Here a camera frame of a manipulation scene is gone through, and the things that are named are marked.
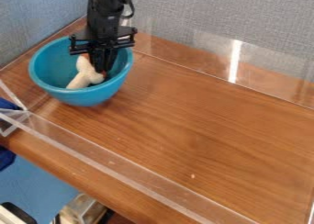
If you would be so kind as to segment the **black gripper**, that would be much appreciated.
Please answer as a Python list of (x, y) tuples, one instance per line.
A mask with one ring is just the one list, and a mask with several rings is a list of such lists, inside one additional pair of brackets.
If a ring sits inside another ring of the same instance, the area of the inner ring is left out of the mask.
[(90, 1), (87, 6), (87, 25), (73, 34), (69, 51), (71, 55), (89, 53), (90, 62), (98, 73), (109, 73), (118, 57), (118, 49), (132, 47), (138, 29), (121, 24), (134, 14), (123, 15), (125, 3)]

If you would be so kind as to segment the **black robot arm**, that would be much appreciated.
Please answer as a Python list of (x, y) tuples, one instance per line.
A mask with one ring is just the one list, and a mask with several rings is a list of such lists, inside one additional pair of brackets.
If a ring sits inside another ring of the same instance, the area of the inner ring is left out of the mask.
[(136, 45), (138, 29), (121, 24), (134, 14), (133, 0), (89, 0), (87, 24), (69, 37), (69, 51), (71, 55), (87, 53), (98, 73), (107, 73), (118, 51)]

